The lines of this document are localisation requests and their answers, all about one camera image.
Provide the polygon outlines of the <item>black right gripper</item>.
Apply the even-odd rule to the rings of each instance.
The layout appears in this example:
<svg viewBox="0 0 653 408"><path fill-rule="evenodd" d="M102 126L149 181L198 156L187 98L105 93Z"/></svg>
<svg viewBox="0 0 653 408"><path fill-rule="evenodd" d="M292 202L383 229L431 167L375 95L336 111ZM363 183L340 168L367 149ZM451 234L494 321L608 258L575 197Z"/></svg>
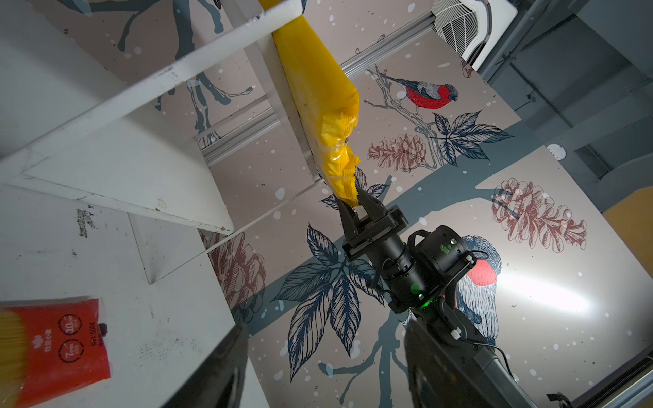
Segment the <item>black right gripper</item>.
<svg viewBox="0 0 653 408"><path fill-rule="evenodd" d="M343 250L348 260L365 255L370 260L395 260L406 250L399 234L406 229L407 220L398 206L387 209L367 190L357 186L357 200L367 216L359 219L355 210L340 198L336 198L345 234Z"/></svg>

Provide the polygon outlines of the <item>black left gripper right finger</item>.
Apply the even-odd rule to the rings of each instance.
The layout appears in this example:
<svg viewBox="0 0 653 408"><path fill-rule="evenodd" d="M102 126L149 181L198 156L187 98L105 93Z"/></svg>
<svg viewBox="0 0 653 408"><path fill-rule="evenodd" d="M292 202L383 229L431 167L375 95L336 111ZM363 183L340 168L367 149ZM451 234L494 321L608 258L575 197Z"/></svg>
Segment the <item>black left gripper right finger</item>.
<svg viewBox="0 0 653 408"><path fill-rule="evenodd" d="M497 389L469 346L449 347L424 325L406 328L409 389L415 407L495 407Z"/></svg>

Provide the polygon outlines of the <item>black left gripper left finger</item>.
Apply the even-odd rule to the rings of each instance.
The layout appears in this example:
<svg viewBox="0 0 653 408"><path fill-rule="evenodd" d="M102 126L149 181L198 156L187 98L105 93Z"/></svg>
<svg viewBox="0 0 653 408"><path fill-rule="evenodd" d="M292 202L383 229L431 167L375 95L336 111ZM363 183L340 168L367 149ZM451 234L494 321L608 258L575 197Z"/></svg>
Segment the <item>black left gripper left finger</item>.
<svg viewBox="0 0 653 408"><path fill-rule="evenodd" d="M243 323L236 324L163 407L239 407L247 346L247 328Z"/></svg>

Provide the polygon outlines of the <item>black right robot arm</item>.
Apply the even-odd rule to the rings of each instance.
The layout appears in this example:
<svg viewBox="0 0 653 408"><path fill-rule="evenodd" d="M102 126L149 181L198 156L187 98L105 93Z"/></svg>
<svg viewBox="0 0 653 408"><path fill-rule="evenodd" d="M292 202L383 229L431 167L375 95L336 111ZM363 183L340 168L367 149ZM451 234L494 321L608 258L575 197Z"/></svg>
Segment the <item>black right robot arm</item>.
<svg viewBox="0 0 653 408"><path fill-rule="evenodd" d="M340 198L350 260L365 256L375 275L366 285L389 294L396 313L413 313L404 342L407 378L416 407L532 407L514 379L506 355L456 309L457 284L479 260L459 234L441 225L432 232L400 237L407 220L399 207L386 207L357 191L365 210L359 217Z"/></svg>

